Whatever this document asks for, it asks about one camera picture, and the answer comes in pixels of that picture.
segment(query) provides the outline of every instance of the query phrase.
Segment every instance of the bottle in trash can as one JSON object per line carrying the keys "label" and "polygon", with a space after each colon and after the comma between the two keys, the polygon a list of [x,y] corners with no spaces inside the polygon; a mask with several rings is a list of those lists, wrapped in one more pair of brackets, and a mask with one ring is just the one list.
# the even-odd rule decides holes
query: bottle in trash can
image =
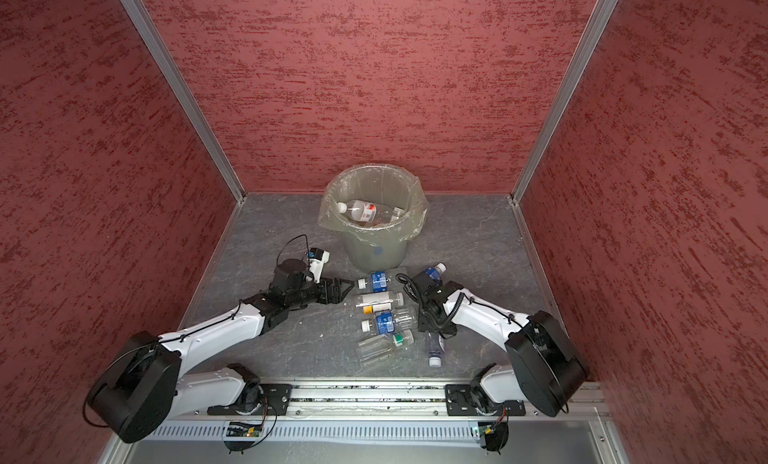
{"label": "bottle in trash can", "polygon": [[402,267],[390,270],[377,270],[376,272],[371,272],[369,277],[358,279],[357,288],[365,292],[385,292],[390,290],[396,282],[395,276],[405,272],[406,270]]}
{"label": "bottle in trash can", "polygon": [[375,335],[363,339],[357,344],[357,355],[364,366],[377,363],[380,360],[389,359],[395,349],[403,345],[413,344],[413,334],[404,330],[401,333],[388,333]]}
{"label": "bottle in trash can", "polygon": [[427,355],[429,357],[430,367],[442,366],[442,354],[446,351],[446,344],[443,342],[440,333],[427,332]]}
{"label": "bottle in trash can", "polygon": [[362,332],[370,335],[386,334],[395,332],[395,329],[411,329],[416,322],[416,312],[413,309],[403,308],[394,310],[383,310],[377,312],[368,319],[360,322]]}
{"label": "bottle in trash can", "polygon": [[355,307],[362,307],[362,313],[364,314],[371,314],[380,310],[398,309],[406,305],[406,301],[402,298],[402,293],[392,292],[391,290],[373,294],[360,294],[360,296],[352,297],[350,303]]}
{"label": "bottle in trash can", "polygon": [[336,209],[349,220],[367,223],[371,226],[395,222],[406,213],[404,209],[399,207],[392,209],[384,204],[357,199],[350,200],[347,203],[337,202]]}

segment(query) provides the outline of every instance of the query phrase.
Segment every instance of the bottle label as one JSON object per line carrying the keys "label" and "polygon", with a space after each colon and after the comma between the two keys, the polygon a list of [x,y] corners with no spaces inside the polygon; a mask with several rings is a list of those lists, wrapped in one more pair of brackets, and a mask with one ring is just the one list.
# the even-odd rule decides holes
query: bottle label
{"label": "bottle label", "polygon": [[395,323],[389,310],[376,313],[376,327],[379,328],[379,334],[395,332]]}
{"label": "bottle label", "polygon": [[371,272],[371,283],[373,284],[373,292],[385,292],[387,290],[386,272],[383,270]]}
{"label": "bottle label", "polygon": [[376,205],[366,202],[362,207],[362,216],[360,216],[360,222],[370,222],[376,216]]}
{"label": "bottle label", "polygon": [[380,303],[380,304],[364,305],[362,307],[362,313],[373,314],[373,313],[379,312],[380,310],[390,310],[391,308],[392,308],[392,302],[387,301],[385,303]]}
{"label": "bottle label", "polygon": [[426,273],[426,275],[428,275],[428,276],[429,276],[429,277],[430,277],[432,280],[434,280],[434,281],[435,281],[435,282],[437,282],[438,284],[442,284],[442,277],[440,277],[440,273],[438,272],[438,270],[437,270],[437,269],[435,269],[434,267],[427,267],[426,269],[424,269],[424,272],[425,272],[425,273]]}

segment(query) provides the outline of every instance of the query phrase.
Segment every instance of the robotic arm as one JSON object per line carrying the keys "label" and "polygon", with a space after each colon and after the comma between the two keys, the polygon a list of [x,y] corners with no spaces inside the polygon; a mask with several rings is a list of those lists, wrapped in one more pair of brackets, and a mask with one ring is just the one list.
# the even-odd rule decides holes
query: robotic arm
{"label": "robotic arm", "polygon": [[231,406],[241,415],[262,410],[266,400],[260,380],[244,366],[187,373],[228,347],[269,332],[292,310],[315,302],[340,303],[353,282],[321,277],[328,252],[312,248],[307,255],[309,269],[301,260],[284,260],[266,291],[213,319],[157,337],[133,335],[91,387],[85,403],[128,443],[143,439],[167,418],[193,410]]}
{"label": "robotic arm", "polygon": [[[314,302],[340,303],[353,282],[321,277],[328,252],[312,248],[307,256],[308,266],[298,259],[284,260],[266,291],[213,319],[157,337],[145,331],[133,335],[88,393],[86,421],[90,423],[87,403],[130,443],[185,412],[211,406],[227,406],[228,412],[245,416],[264,412],[260,380],[244,366],[188,372],[232,345],[269,332],[292,310]],[[406,292],[419,304],[419,330],[452,328],[455,333],[456,324],[464,325],[507,350],[511,365],[489,366],[472,383],[472,404],[481,413],[496,412],[506,401],[525,400],[554,417],[586,380],[586,363],[551,315],[513,313],[461,284],[442,284],[424,273],[404,277]]]}
{"label": "robotic arm", "polygon": [[[409,294],[420,295],[419,330],[442,332],[446,325],[464,325],[507,351],[511,365],[490,366],[473,382],[472,404],[480,412],[519,400],[555,417],[587,379],[588,364],[550,314],[515,313],[459,283],[440,286],[423,274],[407,281]],[[433,317],[422,318],[425,313]]]}

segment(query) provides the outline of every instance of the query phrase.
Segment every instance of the bottle cap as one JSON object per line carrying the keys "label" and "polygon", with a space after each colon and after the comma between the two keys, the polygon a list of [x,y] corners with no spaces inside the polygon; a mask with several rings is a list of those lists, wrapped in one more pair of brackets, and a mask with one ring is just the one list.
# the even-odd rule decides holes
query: bottle cap
{"label": "bottle cap", "polygon": [[395,222],[396,220],[398,220],[400,217],[404,215],[406,215],[405,210],[399,207],[395,207],[394,209],[392,209],[392,217],[389,219],[389,222]]}
{"label": "bottle cap", "polygon": [[410,330],[404,330],[400,333],[400,335],[402,335],[402,343],[405,345],[413,344],[413,334],[411,334]]}

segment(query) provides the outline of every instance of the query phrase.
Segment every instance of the aluminum frame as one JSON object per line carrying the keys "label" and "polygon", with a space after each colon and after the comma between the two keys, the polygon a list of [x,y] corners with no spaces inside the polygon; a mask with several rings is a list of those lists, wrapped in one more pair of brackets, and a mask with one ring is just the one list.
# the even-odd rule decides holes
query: aluminum frame
{"label": "aluminum frame", "polygon": [[138,30],[141,39],[149,49],[150,54],[152,54],[154,61],[158,64],[160,71],[163,72],[168,85],[170,85],[170,89],[176,95],[182,108],[184,108],[184,112],[187,113],[187,117],[189,117],[192,126],[197,131],[197,135],[203,141],[205,148],[210,154],[210,158],[216,164],[216,168],[221,172],[226,185],[232,191],[235,200],[237,202],[242,201],[246,195],[243,184],[240,183],[240,179],[237,178],[229,159],[226,158],[224,150],[216,139],[216,134],[214,134],[210,125],[205,120],[203,111],[197,104],[189,86],[187,86],[187,82],[181,76],[179,68],[174,63],[174,59],[165,46],[162,37],[160,37],[157,27],[154,26],[152,17],[149,16],[144,3],[141,0],[120,0],[120,2],[125,11],[128,12],[130,20],[134,23],[136,30]]}
{"label": "aluminum frame", "polygon": [[[264,379],[263,385],[291,384],[285,416],[278,420],[322,421],[473,421],[477,416],[449,416],[446,384],[468,384],[457,380],[314,380]],[[532,406],[513,421],[602,421],[612,420],[600,382],[586,382],[568,401],[570,412],[547,417]],[[229,421],[231,416],[188,413],[174,421]]]}
{"label": "aluminum frame", "polygon": [[571,64],[565,71],[563,81],[560,84],[557,95],[554,96],[552,106],[549,108],[549,113],[546,119],[544,119],[544,125],[542,125],[542,131],[538,134],[536,141],[533,144],[531,155],[528,156],[528,160],[525,161],[522,172],[518,181],[514,184],[512,190],[512,201],[520,204],[525,189],[528,188],[528,184],[533,178],[533,174],[538,167],[538,163],[541,162],[544,151],[547,150],[549,141],[552,139],[555,129],[557,129],[560,119],[565,112],[565,108],[568,106],[568,102],[578,86],[581,80],[581,75],[584,73],[584,69],[587,68],[590,57],[594,53],[594,49],[598,46],[600,36],[605,30],[605,26],[610,19],[610,15],[613,13],[616,3],[619,0],[598,0],[592,13],[587,21],[587,26],[584,28],[584,32],[581,34],[581,39],[576,46],[576,51],[573,57],[571,57]]}
{"label": "aluminum frame", "polygon": [[542,293],[542,297],[544,298],[544,308],[548,313],[550,313],[555,319],[558,320],[560,325],[562,325],[565,334],[567,335],[568,329],[566,329],[563,318],[560,315],[558,303],[554,300],[552,287],[549,286],[549,280],[547,279],[547,274],[544,272],[544,266],[542,265],[541,259],[538,257],[538,252],[536,252],[536,245],[533,242],[531,231],[528,230],[528,225],[525,223],[525,218],[523,217],[523,211],[520,208],[520,204],[514,201],[511,194],[509,196],[509,206],[512,209],[514,221],[518,225],[520,237],[523,239],[525,253],[528,255],[528,260],[531,262],[533,277],[536,279],[536,284],[538,285],[538,288]]}

